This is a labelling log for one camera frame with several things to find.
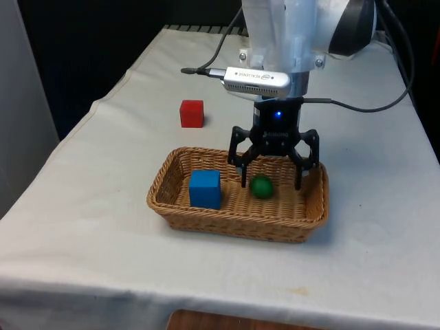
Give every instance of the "red block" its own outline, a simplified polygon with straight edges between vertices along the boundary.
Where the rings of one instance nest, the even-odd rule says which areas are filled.
[[[185,129],[201,129],[204,126],[204,102],[184,100],[180,106],[180,122]]]

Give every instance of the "gray wall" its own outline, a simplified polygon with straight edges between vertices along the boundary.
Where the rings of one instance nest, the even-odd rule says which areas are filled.
[[[0,218],[58,143],[15,0],[0,0]]]

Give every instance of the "black cable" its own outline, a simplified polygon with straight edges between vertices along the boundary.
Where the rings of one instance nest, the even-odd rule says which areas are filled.
[[[389,33],[388,26],[386,25],[386,22],[385,22],[383,16],[379,12],[379,6],[380,6],[379,0],[375,0],[375,2],[377,4],[377,15],[379,17],[379,20],[381,21],[382,25],[384,26],[384,29],[385,29],[386,33],[388,34],[388,37],[390,38],[390,40],[393,40],[391,34]],[[344,108],[347,108],[347,109],[350,109],[353,111],[357,111],[357,112],[375,113],[375,112],[384,111],[384,110],[387,110],[387,109],[394,107],[395,105],[399,104],[408,95],[408,93],[410,93],[411,89],[413,88],[414,79],[415,79],[415,57],[414,57],[413,47],[411,45],[411,41],[409,39],[408,34],[405,31],[404,26],[402,25],[402,23],[399,21],[399,19],[397,18],[397,16],[395,15],[395,13],[391,9],[391,7],[389,6],[388,0],[382,0],[382,5],[384,6],[384,8],[385,8],[386,12],[388,13],[388,15],[390,16],[390,18],[394,21],[398,30],[400,31],[401,37],[403,38],[403,40],[405,42],[405,45],[407,47],[408,54],[410,57],[410,66],[411,66],[410,80],[409,80],[408,85],[405,89],[405,92],[398,99],[396,99],[396,101],[386,105],[385,107],[374,108],[374,109],[362,109],[362,108],[358,108],[358,107],[353,107],[351,105],[345,104],[340,101],[332,100],[330,98],[305,98],[304,103],[331,103],[333,105],[338,105],[340,107],[344,107]],[[397,51],[397,48],[395,46],[394,41],[391,43],[391,47],[393,47],[394,53],[396,54],[397,64],[400,66],[400,69],[404,72],[405,68],[403,67],[402,59],[398,55],[398,51]]]
[[[226,29],[225,33],[223,33],[223,36],[221,36],[219,45],[217,46],[217,49],[215,50],[214,55],[212,56],[212,58],[208,62],[206,62],[205,64],[203,64],[202,66],[200,66],[198,68],[184,67],[183,69],[180,70],[180,72],[183,74],[203,74],[202,71],[204,69],[206,69],[207,67],[209,67],[211,64],[213,64],[214,61],[216,60],[216,58],[218,57],[220,50],[223,47],[223,43],[225,42],[226,36],[229,33],[231,33],[232,29],[234,28],[235,23],[239,20],[239,17],[242,12],[243,12],[243,8],[240,7],[239,11],[237,12],[235,17],[233,18],[233,20],[229,24],[228,28]]]

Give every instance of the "blue cube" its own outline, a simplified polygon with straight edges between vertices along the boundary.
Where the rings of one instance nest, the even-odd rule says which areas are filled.
[[[195,208],[220,210],[220,171],[195,170],[190,179],[190,203]]]

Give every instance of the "black background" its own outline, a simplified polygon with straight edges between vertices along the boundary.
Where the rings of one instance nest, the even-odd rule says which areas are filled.
[[[436,152],[435,96],[440,58],[432,60],[440,1],[390,0],[416,56],[416,108]],[[60,138],[107,94],[164,24],[227,25],[239,0],[20,0],[47,99]],[[408,56],[392,29],[408,71]]]

